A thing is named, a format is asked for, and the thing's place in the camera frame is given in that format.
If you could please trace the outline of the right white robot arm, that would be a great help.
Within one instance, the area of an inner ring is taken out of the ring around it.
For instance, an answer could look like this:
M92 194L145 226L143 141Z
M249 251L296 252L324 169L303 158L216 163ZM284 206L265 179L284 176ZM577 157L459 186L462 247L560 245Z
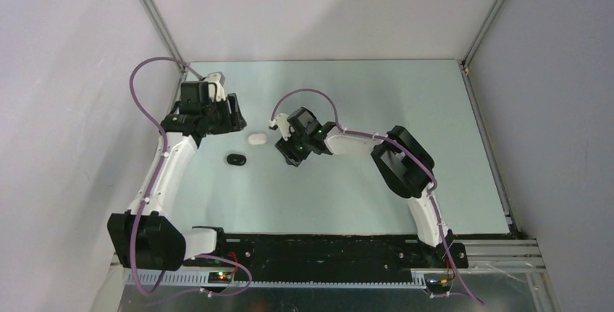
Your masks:
M304 107L278 114L269 127L280 132L275 147L290 166L299 166L311 154L371 158L386 186L407 201L424 263L439 267L449 259L455 238L434 198L434 160L407 129L396 125L385 135L347 130L334 122L320 123Z

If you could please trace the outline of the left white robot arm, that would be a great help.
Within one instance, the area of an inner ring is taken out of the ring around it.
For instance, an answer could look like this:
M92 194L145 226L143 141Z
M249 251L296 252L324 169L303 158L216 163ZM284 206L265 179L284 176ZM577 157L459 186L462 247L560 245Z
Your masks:
M125 268L176 271L201 255L220 266L228 259L229 247L218 240L219 229L180 229L172 223L172 210L182 175L201 141L245 128L237 96L225 91L220 72L183 82L179 100L156 126L161 137L141 189L126 211L112 214L107 222L119 262Z

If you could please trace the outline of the black earbud charging case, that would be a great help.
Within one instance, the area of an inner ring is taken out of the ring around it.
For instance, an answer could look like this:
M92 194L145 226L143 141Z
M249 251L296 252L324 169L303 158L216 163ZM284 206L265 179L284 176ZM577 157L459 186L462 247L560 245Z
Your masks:
M232 166L244 166L247 162L247 157L239 153L230 153L226 156L226 162Z

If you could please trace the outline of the white earbud charging case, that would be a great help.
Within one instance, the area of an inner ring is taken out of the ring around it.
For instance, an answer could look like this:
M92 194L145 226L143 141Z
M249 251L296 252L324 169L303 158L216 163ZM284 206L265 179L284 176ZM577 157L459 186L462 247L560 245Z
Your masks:
M267 143L267 136L265 133L254 133L248 136L248 143L252 146L260 146Z

